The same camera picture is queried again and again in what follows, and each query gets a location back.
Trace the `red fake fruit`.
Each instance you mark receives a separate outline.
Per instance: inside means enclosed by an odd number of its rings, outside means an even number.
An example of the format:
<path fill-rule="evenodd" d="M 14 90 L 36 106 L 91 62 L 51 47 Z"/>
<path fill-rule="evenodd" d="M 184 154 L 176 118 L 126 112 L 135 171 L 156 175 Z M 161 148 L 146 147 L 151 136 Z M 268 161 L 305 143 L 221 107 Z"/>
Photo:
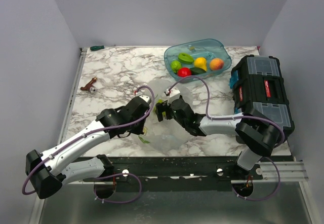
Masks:
<path fill-rule="evenodd" d="M 177 71 L 177 76 L 182 77 L 182 78 L 191 76 L 191 75 L 192 75 L 191 70 L 188 67 L 183 67 Z"/>

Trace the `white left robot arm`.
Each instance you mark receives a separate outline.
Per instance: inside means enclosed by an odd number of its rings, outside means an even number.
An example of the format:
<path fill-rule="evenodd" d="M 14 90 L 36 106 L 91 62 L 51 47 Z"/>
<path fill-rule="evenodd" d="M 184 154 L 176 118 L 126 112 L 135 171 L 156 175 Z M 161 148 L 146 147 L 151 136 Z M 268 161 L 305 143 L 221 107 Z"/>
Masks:
<path fill-rule="evenodd" d="M 77 158 L 116 136 L 141 134 L 153 105 L 154 97 L 136 96 L 124 106 L 104 109 L 85 129 L 65 142 L 41 153 L 30 151 L 26 155 L 27 179 L 22 193 L 37 194 L 40 199 L 46 199 L 74 181 L 87 178 L 109 180 L 112 165 L 106 156 L 81 162 L 77 162 Z"/>

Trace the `clear plastic bag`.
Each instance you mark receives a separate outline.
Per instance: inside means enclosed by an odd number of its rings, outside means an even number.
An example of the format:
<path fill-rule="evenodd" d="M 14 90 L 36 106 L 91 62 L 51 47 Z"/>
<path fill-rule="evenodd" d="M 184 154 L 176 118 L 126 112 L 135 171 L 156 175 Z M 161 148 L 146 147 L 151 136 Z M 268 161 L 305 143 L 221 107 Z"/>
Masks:
<path fill-rule="evenodd" d="M 167 100 L 165 90 L 172 84 L 171 81 L 165 79 L 155 79 L 147 84 L 154 92 L 155 104 L 159 99 Z M 160 153 L 167 153 L 178 149 L 188 142 L 192 136 L 173 119 L 166 120 L 164 118 L 163 121 L 159 122 L 153 108 L 146 118 L 144 133 L 135 138 L 141 142 L 144 148 L 152 148 Z"/>

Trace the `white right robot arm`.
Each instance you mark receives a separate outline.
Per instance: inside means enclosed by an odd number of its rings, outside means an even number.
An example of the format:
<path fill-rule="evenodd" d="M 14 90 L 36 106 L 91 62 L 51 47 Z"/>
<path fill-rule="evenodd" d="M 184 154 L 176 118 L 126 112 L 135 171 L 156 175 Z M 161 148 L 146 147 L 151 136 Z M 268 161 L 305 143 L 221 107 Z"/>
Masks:
<path fill-rule="evenodd" d="M 254 108 L 244 113 L 212 118 L 207 114 L 195 113 L 182 97 L 172 102 L 159 102 L 155 107 L 158 121 L 161 122 L 163 115 L 166 115 L 167 120 L 175 120 L 190 135 L 236 135 L 247 146 L 233 166 L 233 174 L 238 179 L 249 176 L 253 166 L 262 157 L 271 156 L 275 146 L 286 139 L 278 124 Z"/>

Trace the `green fake starfruit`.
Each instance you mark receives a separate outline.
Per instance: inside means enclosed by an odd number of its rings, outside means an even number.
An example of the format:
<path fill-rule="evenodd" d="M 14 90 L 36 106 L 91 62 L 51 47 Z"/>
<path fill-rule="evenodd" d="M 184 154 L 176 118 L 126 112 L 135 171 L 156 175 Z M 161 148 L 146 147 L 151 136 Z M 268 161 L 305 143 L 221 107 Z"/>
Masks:
<path fill-rule="evenodd" d="M 178 60 L 184 64 L 192 64 L 194 62 L 194 58 L 187 53 L 179 53 Z"/>

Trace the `dark green fake avocado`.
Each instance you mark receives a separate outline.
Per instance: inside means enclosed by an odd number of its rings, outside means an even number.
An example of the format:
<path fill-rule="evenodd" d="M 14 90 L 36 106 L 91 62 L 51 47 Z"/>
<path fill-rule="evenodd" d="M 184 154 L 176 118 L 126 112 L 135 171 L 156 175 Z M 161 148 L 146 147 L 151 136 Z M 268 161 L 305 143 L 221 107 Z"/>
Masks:
<path fill-rule="evenodd" d="M 191 72 L 191 75 L 193 75 L 193 76 L 206 73 L 206 71 L 204 69 L 199 68 L 199 67 L 191 67 L 189 70 Z"/>

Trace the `yellow fake fruit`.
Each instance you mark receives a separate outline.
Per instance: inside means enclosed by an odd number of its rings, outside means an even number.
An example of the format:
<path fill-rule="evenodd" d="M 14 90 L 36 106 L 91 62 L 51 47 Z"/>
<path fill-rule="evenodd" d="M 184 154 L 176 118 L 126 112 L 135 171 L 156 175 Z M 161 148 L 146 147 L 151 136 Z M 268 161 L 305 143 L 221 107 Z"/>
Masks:
<path fill-rule="evenodd" d="M 207 60 L 204 57 L 198 57 L 194 61 L 194 67 L 199 67 L 207 71 Z"/>

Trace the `light green fake pear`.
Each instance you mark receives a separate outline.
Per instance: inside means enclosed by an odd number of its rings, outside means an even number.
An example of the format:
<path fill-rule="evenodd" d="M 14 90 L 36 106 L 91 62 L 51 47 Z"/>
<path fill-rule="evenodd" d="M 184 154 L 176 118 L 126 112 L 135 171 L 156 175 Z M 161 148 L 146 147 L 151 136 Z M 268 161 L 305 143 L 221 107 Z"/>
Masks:
<path fill-rule="evenodd" d="M 159 99 L 157 103 L 155 104 L 154 111 L 156 113 L 163 113 L 164 112 L 164 106 L 165 106 L 165 101 L 162 99 Z"/>

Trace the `green fake fruit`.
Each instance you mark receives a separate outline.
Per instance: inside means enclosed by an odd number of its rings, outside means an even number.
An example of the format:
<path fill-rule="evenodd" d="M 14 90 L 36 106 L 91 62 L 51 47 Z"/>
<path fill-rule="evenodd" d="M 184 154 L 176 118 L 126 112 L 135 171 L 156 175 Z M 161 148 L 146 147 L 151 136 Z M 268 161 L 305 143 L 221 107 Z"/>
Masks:
<path fill-rule="evenodd" d="M 180 61 L 174 60 L 174 61 L 171 62 L 170 68 L 173 71 L 173 73 L 177 73 L 178 70 L 180 70 L 182 68 L 182 64 L 181 64 Z"/>

